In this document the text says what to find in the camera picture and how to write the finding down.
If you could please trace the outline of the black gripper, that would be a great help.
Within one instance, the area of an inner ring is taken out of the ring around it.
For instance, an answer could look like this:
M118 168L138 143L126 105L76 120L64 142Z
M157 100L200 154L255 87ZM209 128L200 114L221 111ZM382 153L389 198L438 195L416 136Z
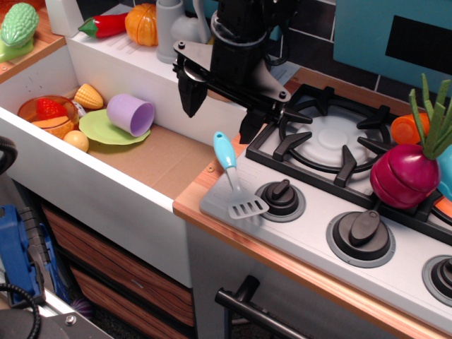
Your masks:
M266 122L283 114L290 94L272 77L266 55L268 36L274 27L287 27L288 16L221 15L212 17L212 44L179 40L174 43L182 108L192 118L212 91L246 108L240 128L240 144L250 144Z

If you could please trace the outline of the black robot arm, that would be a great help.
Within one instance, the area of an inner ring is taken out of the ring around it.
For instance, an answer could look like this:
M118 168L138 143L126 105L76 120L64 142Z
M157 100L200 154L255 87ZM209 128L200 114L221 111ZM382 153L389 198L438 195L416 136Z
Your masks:
M174 72L185 113L192 117L213 91L246 108L240 142L249 144L264 124L279 121L291 95L268 70L268 36L286 27L298 1L220 1L210 21L213 44L174 43Z

